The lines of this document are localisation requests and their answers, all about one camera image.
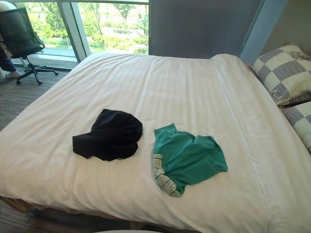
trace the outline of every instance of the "chair base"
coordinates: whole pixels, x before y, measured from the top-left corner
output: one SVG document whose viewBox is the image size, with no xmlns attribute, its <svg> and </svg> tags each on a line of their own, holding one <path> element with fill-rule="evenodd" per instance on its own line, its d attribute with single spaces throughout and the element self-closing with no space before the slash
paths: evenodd
<svg viewBox="0 0 311 233">
<path fill-rule="evenodd" d="M 39 67 L 34 67 L 32 63 L 29 62 L 27 65 L 28 68 L 26 68 L 24 71 L 25 73 L 19 77 L 16 78 L 16 84 L 20 85 L 20 80 L 27 77 L 28 75 L 34 74 L 35 75 L 35 80 L 39 85 L 42 84 L 42 82 L 38 79 L 38 72 L 54 72 L 55 75 L 58 75 L 57 71 L 53 69 L 46 69 L 47 66 L 39 66 Z"/>
</svg>

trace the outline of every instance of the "checkered pillow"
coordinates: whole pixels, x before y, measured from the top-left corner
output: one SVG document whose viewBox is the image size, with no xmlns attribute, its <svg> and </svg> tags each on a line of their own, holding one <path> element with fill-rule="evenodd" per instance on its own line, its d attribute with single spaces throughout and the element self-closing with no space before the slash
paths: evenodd
<svg viewBox="0 0 311 233">
<path fill-rule="evenodd" d="M 311 58 L 295 45 L 260 56 L 252 65 L 278 106 L 311 100 Z"/>
<path fill-rule="evenodd" d="M 282 111 L 311 154 L 311 102 Z"/>
</svg>

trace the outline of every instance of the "person's leg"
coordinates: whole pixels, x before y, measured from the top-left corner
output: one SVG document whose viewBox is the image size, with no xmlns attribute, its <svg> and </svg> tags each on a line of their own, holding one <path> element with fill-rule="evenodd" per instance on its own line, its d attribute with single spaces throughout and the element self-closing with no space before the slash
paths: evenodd
<svg viewBox="0 0 311 233">
<path fill-rule="evenodd" d="M 18 76 L 22 75 L 16 70 L 15 66 L 11 60 L 7 58 L 2 49 L 0 49 L 0 67 L 5 71 L 9 71 L 9 73 L 5 75 L 6 78 L 17 78 Z"/>
<path fill-rule="evenodd" d="M 10 59 L 7 58 L 7 56 L 5 55 L 2 49 L 0 49 L 0 67 L 1 69 L 5 71 L 9 71 L 9 72 L 16 71 L 15 66 L 10 61 Z"/>
</svg>

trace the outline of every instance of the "white sneaker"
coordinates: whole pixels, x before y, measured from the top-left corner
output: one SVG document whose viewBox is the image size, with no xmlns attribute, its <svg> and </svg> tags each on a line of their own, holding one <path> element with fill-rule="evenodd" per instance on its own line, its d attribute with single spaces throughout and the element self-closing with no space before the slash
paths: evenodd
<svg viewBox="0 0 311 233">
<path fill-rule="evenodd" d="M 2 69 L 0 69 L 0 79 L 4 79 L 4 77 L 5 77 L 5 75 L 4 75 L 3 71 L 2 71 Z"/>
<path fill-rule="evenodd" d="M 10 73 L 6 74 L 5 77 L 7 79 L 15 79 L 15 78 L 17 78 L 17 77 L 19 77 L 21 75 L 22 75 L 22 73 L 20 73 L 18 71 L 14 71 L 14 72 L 10 72 Z"/>
</svg>

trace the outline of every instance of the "person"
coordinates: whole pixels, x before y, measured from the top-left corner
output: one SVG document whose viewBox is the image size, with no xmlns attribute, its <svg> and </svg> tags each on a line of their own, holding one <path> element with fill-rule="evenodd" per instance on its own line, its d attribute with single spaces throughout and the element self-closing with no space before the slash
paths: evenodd
<svg viewBox="0 0 311 233">
<path fill-rule="evenodd" d="M 13 9 L 16 9 L 16 7 L 13 4 L 7 1 L 0 0 L 0 11 L 8 11 Z M 11 58 L 10 52 L 7 50 L 6 46 L 0 42 L 0 68 L 2 70 L 9 72 L 8 74 L 5 75 L 7 79 L 17 78 L 20 75 L 22 75 L 20 72 L 16 70 L 10 58 Z M 4 76 L 2 70 L 0 70 L 0 78 L 2 78 L 1 76 Z"/>
</svg>

